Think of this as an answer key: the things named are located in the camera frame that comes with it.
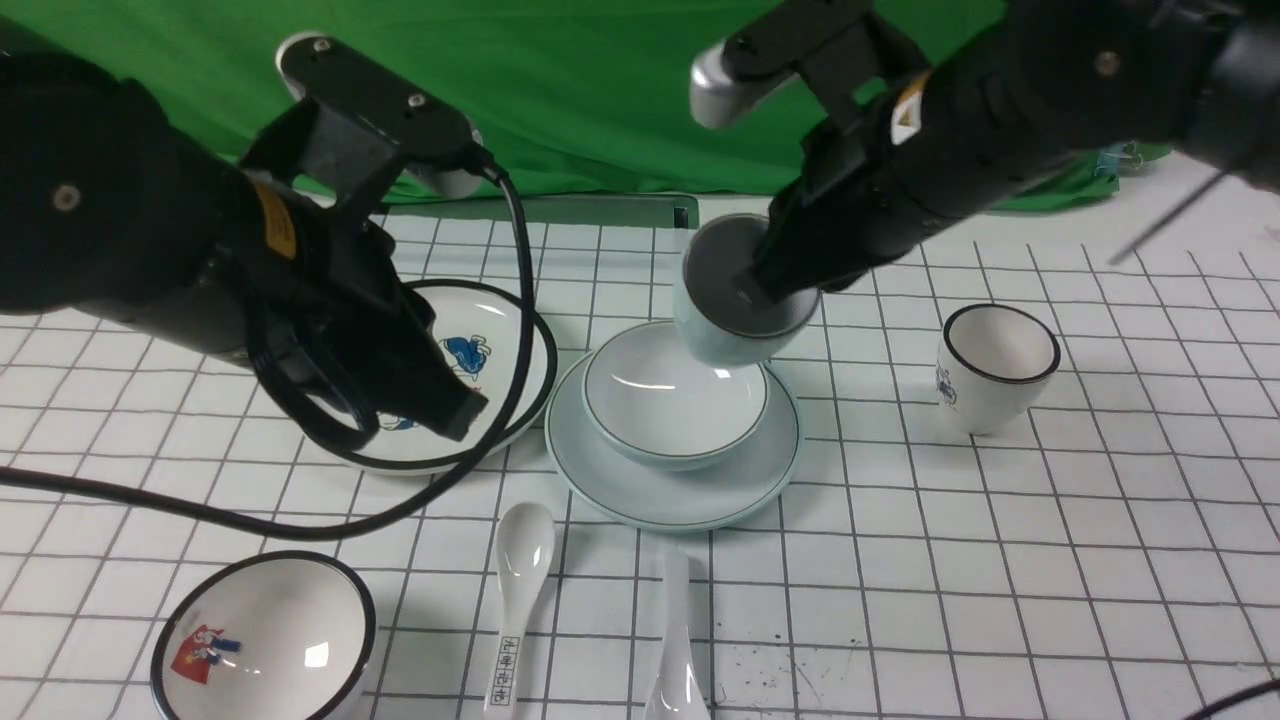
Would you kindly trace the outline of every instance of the black line grid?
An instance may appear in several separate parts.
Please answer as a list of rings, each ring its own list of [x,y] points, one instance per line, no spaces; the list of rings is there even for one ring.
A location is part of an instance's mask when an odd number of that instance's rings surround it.
[[[506,223],[387,227],[406,279],[517,290]],[[563,368],[671,316],[685,231],[532,232]],[[1024,418],[969,438],[934,415],[932,366],[946,316],[984,301],[1042,319],[1064,364]],[[643,716],[672,543],[692,559],[695,664],[722,720],[1178,717],[1274,676],[1277,306],[1280,254],[1157,247],[1116,270],[1076,246],[937,241],[826,296],[773,360],[810,438],[792,486],[740,527],[669,538],[609,521],[572,501],[538,423],[425,512],[306,546],[376,598],[356,716],[479,716],[504,642],[495,524],[524,501],[552,511],[559,547],[503,679],[517,716]],[[5,465],[298,523],[367,516],[429,482],[349,469],[246,372],[74,311],[0,318],[0,364]],[[172,609],[284,547],[0,488],[0,633],[29,648],[0,659],[0,717],[151,716],[146,667]]]

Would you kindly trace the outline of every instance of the ceramic spoon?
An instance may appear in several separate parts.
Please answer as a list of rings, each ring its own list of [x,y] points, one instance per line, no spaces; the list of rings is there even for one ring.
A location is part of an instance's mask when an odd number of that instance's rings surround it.
[[[498,657],[489,678],[489,692],[484,697],[484,717],[507,720],[516,712],[516,670],[525,650],[525,629],[556,553],[552,514],[535,502],[516,505],[498,521],[494,547],[502,632],[498,633]]]
[[[678,550],[663,559],[667,591],[667,632],[662,638],[658,678],[644,706],[644,720],[712,720],[694,674],[689,644],[689,556]]]

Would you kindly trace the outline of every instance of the saucer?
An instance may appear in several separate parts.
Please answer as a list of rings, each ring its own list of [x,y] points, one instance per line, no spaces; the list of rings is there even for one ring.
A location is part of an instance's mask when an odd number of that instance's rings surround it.
[[[620,455],[593,425],[580,392],[588,357],[552,393],[547,450],[570,489],[604,515],[645,530],[710,530],[767,506],[795,474],[804,428],[795,398],[768,366],[769,401],[751,438],[714,465],[672,471]]]
[[[379,475],[425,475],[456,465],[475,446],[502,406],[516,366],[520,300],[509,292],[471,281],[430,279],[404,283],[431,304],[440,345],[453,373],[489,398],[462,442],[443,438],[402,418],[379,415],[381,430],[358,452],[334,452],[343,462]],[[541,315],[534,315],[534,354],[529,379],[490,454],[515,441],[538,419],[556,383],[556,338]]]

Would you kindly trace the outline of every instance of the green backdrop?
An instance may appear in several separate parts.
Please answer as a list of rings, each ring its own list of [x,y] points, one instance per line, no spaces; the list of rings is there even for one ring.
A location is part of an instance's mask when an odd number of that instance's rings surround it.
[[[526,193],[735,191],[787,183],[818,117],[794,86],[730,131],[687,110],[696,53],[771,0],[0,0],[0,13],[123,77],[216,152],[242,152],[289,97],[279,42],[317,29],[463,109]],[[882,0],[934,59],[1002,0]],[[1015,206],[1112,192],[1082,165]],[[402,183],[393,200],[425,196]]]

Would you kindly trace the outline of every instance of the yellow sticker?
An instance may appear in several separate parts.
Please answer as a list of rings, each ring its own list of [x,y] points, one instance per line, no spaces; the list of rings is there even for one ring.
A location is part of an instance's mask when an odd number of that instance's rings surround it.
[[[284,201],[266,184],[250,178],[257,200],[262,204],[262,229],[266,233],[266,246],[289,260],[298,258],[298,236],[293,231],[293,219]]]
[[[924,86],[928,82],[929,73],[923,73],[899,96],[890,122],[890,136],[893,145],[902,145],[911,140],[924,127]]]

